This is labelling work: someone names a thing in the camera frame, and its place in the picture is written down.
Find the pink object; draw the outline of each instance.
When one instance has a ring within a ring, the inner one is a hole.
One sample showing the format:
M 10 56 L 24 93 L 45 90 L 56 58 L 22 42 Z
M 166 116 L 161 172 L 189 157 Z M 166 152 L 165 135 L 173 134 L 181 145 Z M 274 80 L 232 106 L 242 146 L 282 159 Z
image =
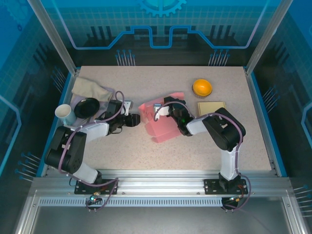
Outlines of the pink object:
M 184 93 L 173 93 L 167 96 L 184 100 Z M 138 107 L 141 115 L 141 121 L 146 123 L 145 129 L 152 136 L 152 141 L 161 143 L 181 135 L 177 124 L 171 117 L 160 116 L 158 121 L 154 121 L 154 104 L 164 104 L 164 97 L 146 102 Z

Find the yellow bowl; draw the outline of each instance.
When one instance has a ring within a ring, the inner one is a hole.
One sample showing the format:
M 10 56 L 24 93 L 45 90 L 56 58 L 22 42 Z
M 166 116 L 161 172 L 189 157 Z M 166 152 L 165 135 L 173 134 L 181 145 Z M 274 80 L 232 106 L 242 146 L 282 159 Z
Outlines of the yellow bowl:
M 193 92 L 200 98 L 204 98 L 213 91 L 212 85 L 205 79 L 198 79 L 192 86 Z

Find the black mounting plate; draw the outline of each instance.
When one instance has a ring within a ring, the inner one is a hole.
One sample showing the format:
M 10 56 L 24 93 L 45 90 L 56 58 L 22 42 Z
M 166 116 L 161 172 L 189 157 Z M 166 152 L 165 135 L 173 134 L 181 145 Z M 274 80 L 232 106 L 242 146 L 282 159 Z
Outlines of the black mounting plate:
M 104 184 L 110 180 L 112 180 L 112 179 L 102 179 L 102 184 Z M 88 185 L 85 185 L 85 184 L 77 181 L 74 193 L 79 194 L 79 195 L 92 195 L 93 193 L 100 191 L 102 188 L 106 187 L 105 190 L 101 191 L 101 195 L 109 195 L 114 184 L 115 183 L 113 182 L 113 183 L 110 183 L 109 185 L 103 186 L 103 187 L 90 187 Z M 118 188 L 118 184 L 117 184 L 116 188 L 114 188 L 113 195 L 117 194 L 117 188 Z
M 204 189 L 205 189 L 205 195 L 240 195 L 242 194 L 242 191 L 237 187 L 238 185 L 245 186 L 243 193 L 248 194 L 248 189 L 246 185 L 246 180 L 240 179 L 236 186 L 229 189 L 227 192 L 223 190 L 223 188 L 219 184 L 219 179 L 205 179 L 204 180 Z

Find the yellow sponge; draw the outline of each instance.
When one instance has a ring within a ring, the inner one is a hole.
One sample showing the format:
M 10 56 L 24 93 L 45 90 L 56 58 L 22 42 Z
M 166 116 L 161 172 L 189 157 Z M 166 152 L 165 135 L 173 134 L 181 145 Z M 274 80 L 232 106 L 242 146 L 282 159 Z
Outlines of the yellow sponge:
M 199 116 L 215 112 L 221 107 L 225 108 L 225 102 L 223 101 L 202 101 L 198 102 L 198 114 Z

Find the glass panel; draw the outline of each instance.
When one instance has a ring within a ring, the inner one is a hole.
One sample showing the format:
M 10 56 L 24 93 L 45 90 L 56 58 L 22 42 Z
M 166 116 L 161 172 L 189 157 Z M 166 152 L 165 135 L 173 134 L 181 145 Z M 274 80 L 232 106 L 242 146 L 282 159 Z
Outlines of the glass panel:
M 77 66 L 246 65 L 279 2 L 42 1 Z
M 0 233 L 13 233 L 67 71 L 27 1 L 0 0 L 0 34 Z
M 293 1 L 254 70 L 265 115 L 295 188 L 312 186 L 311 10 L 311 1 Z M 300 201 L 309 200 L 308 193 L 299 195 Z M 310 210 L 306 204 L 303 209 Z

